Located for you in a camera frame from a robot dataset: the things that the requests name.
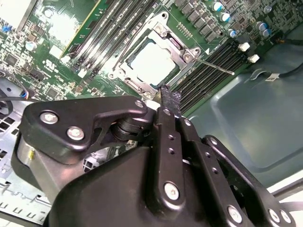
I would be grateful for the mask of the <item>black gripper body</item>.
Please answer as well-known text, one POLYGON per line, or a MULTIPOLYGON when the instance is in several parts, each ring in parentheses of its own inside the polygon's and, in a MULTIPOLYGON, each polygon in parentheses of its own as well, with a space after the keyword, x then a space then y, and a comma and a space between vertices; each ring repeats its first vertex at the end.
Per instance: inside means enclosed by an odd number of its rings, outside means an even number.
POLYGON ((48 214, 48 227, 221 227, 222 218, 204 198, 200 175, 178 161, 176 171, 185 182, 186 203, 181 213, 165 220, 151 211, 154 153, 134 148, 68 183, 48 214))

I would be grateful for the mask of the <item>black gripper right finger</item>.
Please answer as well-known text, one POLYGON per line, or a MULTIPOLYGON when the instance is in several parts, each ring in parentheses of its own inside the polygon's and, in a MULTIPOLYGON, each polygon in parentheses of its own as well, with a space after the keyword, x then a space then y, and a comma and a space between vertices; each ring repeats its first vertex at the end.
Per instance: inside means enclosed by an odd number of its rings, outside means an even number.
POLYGON ((294 227, 296 222, 253 174, 215 137, 199 137, 181 115, 181 94, 169 93, 186 156, 202 181, 207 219, 213 227, 294 227))

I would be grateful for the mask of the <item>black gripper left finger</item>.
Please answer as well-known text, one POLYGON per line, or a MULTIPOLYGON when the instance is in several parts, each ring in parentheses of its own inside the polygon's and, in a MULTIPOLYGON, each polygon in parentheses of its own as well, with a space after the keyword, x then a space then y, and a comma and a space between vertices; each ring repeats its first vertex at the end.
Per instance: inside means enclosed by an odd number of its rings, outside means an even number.
POLYGON ((184 208, 185 182, 176 171, 181 136, 172 109, 134 96, 38 102, 20 124, 18 158, 53 204, 71 181, 134 148, 155 156, 150 210, 184 208))

